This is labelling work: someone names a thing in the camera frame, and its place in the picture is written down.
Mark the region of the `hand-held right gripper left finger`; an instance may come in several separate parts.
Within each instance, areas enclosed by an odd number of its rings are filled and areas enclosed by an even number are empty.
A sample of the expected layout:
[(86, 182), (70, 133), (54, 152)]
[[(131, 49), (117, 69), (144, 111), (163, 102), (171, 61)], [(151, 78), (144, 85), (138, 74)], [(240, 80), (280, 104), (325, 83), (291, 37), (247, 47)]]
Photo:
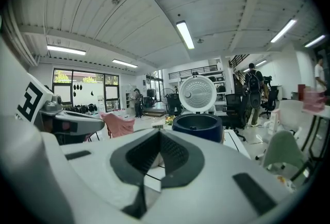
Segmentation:
[(74, 179), (66, 194), (75, 223), (160, 223), (160, 194), (147, 176), (160, 153), (160, 130), (146, 129), (103, 142), (64, 145)]

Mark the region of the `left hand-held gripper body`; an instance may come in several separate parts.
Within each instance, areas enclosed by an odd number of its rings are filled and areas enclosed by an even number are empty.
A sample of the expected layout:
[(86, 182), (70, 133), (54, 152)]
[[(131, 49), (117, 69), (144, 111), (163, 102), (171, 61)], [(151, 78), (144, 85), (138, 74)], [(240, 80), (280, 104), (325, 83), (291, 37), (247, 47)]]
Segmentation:
[(59, 95), (37, 80), (31, 80), (15, 110), (15, 117), (31, 123), (43, 132), (62, 132), (63, 122), (59, 120), (62, 110)]

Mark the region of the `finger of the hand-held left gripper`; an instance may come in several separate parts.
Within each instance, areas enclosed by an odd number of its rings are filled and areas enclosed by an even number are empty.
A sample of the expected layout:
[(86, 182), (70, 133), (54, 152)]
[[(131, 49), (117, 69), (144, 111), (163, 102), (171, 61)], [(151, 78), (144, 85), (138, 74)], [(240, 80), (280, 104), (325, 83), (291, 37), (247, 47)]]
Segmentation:
[(103, 129), (101, 118), (77, 112), (60, 110), (56, 112), (38, 112), (38, 128), (54, 135), (91, 135)]

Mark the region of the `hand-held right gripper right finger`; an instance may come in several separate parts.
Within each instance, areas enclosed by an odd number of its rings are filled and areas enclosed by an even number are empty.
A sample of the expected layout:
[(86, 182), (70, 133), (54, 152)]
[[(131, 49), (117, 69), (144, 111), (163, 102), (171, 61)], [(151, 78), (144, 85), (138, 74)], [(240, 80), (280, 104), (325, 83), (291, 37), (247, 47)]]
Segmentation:
[(196, 136), (160, 130), (165, 176), (144, 223), (252, 223), (289, 192), (240, 152)]

